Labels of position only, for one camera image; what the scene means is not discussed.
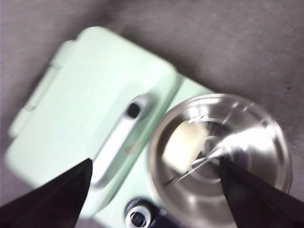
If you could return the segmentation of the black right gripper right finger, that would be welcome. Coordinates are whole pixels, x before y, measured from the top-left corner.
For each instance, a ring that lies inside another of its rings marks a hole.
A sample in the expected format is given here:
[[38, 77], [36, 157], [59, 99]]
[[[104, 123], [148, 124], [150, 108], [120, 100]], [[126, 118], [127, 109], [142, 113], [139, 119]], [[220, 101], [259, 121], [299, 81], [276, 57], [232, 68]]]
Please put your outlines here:
[[221, 157], [224, 196], [238, 228], [302, 228], [304, 203]]

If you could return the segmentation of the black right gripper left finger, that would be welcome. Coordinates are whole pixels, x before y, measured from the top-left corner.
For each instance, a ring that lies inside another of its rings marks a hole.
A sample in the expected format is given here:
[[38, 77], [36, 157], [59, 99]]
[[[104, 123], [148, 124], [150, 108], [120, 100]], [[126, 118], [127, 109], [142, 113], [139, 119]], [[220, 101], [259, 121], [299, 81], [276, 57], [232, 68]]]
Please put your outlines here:
[[92, 160], [1, 206], [2, 228], [73, 228], [87, 198]]

